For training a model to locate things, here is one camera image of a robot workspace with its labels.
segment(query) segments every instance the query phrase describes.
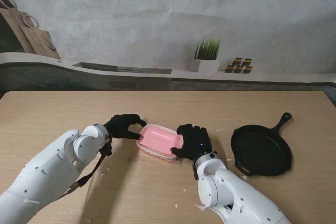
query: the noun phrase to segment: wooden table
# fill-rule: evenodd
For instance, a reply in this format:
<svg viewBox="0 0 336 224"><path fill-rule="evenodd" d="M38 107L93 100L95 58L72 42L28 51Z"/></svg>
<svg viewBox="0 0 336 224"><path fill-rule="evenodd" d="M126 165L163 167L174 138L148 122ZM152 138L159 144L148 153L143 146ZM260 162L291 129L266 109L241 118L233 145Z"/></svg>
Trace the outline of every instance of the wooden table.
<svg viewBox="0 0 336 224"><path fill-rule="evenodd" d="M336 109L318 91L10 92L0 100L0 192L63 132L104 123L115 114L137 113L171 129L201 125L208 129L214 150L232 158L234 129L246 124L273 127L284 112L293 115L282 128L293 152L293 169L247 182L292 223L334 223ZM195 206L200 201L190 161L165 163L142 153L132 140L115 140L113 151L91 183L47 206L30 223L222 223L211 210L201 212ZM232 161L227 165L241 176Z"/></svg>

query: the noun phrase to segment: pink plastic tray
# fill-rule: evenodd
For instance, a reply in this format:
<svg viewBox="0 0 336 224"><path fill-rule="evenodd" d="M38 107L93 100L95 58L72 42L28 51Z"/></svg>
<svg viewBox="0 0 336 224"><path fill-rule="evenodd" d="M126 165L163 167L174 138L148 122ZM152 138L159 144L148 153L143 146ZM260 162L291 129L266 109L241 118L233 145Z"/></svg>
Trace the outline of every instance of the pink plastic tray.
<svg viewBox="0 0 336 224"><path fill-rule="evenodd" d="M171 153L172 147L181 148L183 138L176 131L172 131L156 124L147 124L140 133L142 140L137 145L143 151L167 161L173 161L176 156Z"/></svg>

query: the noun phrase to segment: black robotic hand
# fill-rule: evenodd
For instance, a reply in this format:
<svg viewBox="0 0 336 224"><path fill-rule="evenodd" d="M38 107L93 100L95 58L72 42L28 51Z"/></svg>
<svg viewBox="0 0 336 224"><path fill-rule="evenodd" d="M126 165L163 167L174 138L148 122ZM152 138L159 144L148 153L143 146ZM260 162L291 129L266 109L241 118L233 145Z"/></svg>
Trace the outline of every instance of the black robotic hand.
<svg viewBox="0 0 336 224"><path fill-rule="evenodd" d="M104 124L109 134L115 138L141 139L141 135L128 130L129 126L139 124L143 127L146 122L136 114L115 115Z"/></svg>
<svg viewBox="0 0 336 224"><path fill-rule="evenodd" d="M193 127L191 124L181 125L177 133L183 136L183 147L172 148L171 152L177 157L195 160L204 154L212 152L212 146L206 128Z"/></svg>

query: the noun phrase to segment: potted plant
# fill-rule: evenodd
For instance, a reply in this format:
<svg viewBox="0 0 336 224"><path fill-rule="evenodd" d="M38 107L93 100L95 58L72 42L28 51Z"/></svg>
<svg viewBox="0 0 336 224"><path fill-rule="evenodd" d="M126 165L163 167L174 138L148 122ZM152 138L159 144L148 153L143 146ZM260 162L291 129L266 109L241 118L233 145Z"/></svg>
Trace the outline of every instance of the potted plant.
<svg viewBox="0 0 336 224"><path fill-rule="evenodd" d="M217 60L220 43L216 39L203 40L199 43L190 70L206 74L216 73L221 62Z"/></svg>

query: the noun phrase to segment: cast iron skillet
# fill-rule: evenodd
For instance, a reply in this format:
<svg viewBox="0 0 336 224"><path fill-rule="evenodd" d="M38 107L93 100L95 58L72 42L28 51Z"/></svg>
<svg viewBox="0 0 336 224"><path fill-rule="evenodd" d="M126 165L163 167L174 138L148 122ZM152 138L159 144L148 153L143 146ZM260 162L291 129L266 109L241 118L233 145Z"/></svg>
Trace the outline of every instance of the cast iron skillet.
<svg viewBox="0 0 336 224"><path fill-rule="evenodd" d="M290 170L292 152L279 130L291 118L291 114L283 114L271 129L246 125L234 130L231 148L237 169L249 176L278 176Z"/></svg>

